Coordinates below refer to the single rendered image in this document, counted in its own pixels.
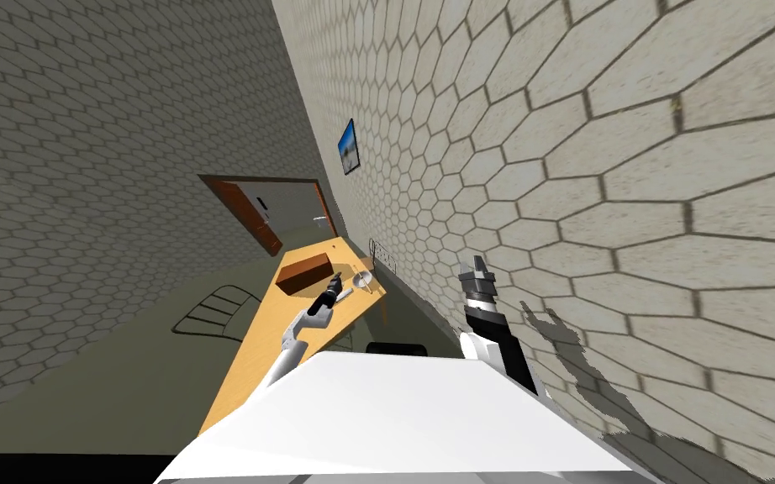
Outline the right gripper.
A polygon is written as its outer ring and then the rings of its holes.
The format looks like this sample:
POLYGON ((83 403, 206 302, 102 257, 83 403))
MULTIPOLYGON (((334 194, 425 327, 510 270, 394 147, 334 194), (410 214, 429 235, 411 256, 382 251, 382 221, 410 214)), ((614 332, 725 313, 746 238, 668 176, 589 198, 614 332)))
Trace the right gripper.
POLYGON ((475 301, 493 301, 497 296, 494 286, 495 275, 488 271, 481 255, 472 256, 472 269, 462 267, 458 275, 465 298, 475 301))

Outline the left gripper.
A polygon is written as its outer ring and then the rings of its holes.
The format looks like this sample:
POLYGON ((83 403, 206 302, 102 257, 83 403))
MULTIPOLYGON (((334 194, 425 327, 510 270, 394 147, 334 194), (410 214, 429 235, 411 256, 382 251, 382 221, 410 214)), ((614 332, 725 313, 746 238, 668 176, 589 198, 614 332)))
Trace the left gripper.
POLYGON ((336 273, 334 276, 332 276, 327 287, 325 288, 322 295, 320 296, 323 301, 323 304, 325 306, 335 305, 342 290, 343 290, 343 287, 342 287, 342 281, 341 281, 341 274, 336 273))

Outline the brown wooden box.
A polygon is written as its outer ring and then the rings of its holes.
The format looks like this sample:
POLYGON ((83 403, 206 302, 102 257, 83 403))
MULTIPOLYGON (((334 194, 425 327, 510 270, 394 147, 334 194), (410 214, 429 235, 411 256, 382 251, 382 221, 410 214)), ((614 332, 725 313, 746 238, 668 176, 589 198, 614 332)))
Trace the brown wooden box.
POLYGON ((333 276, 335 270, 330 258, 321 253, 281 267, 275 285, 286 295, 293 295, 333 276))

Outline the blue framed picture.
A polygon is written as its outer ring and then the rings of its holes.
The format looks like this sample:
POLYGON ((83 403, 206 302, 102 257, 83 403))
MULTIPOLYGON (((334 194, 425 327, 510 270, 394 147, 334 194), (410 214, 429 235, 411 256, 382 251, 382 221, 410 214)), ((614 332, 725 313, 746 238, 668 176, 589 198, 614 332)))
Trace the blue framed picture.
POLYGON ((348 176, 351 172, 360 167, 360 155, 356 141, 356 131, 354 119, 350 118, 343 134, 338 142, 338 151, 340 154, 340 163, 343 174, 348 176))

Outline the orange wooden table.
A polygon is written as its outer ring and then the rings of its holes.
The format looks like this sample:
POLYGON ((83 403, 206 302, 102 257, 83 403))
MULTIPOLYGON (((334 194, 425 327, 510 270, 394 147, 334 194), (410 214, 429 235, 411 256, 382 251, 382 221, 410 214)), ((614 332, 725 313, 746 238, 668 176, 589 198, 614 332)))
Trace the orange wooden table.
MULTIPOLYGON (((280 267, 299 263, 323 253, 327 255, 333 269, 342 274, 341 280, 344 287, 352 286, 352 278, 356 273, 372 270, 374 267, 373 258, 361 258, 346 239, 341 237, 290 250, 281 258, 280 267)), ((287 295, 276 286, 276 279, 280 272, 280 270, 276 271, 266 295, 261 299, 256 315, 203 421, 201 433, 205 433, 246 402, 248 396, 257 388, 280 355, 281 338, 287 326, 299 311, 307 309, 312 304, 329 282, 325 277, 295 295, 287 295)), ((343 338, 345 333, 351 330, 355 321, 366 310, 379 303, 384 296, 386 296, 386 290, 374 279, 368 283, 366 289, 355 289, 338 305, 326 328, 304 328, 299 338, 308 343, 308 348, 302 360, 306 361, 343 338)))

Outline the brown door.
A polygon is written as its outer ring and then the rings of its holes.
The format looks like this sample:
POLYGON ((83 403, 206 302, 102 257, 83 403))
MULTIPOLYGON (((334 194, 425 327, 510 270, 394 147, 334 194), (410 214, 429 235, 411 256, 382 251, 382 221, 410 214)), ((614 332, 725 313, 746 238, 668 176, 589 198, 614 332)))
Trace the brown door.
POLYGON ((266 218, 253 205, 241 187, 234 182, 213 181, 218 198, 225 207, 242 223, 254 239, 263 246, 270 256, 276 256, 282 243, 270 228, 266 218))

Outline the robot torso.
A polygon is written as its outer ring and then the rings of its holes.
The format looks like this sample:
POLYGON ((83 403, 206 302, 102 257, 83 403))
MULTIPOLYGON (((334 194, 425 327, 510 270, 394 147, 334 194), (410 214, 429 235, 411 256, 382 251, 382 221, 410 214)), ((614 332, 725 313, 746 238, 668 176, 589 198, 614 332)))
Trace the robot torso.
POLYGON ((321 352, 154 484, 662 484, 487 360, 321 352))

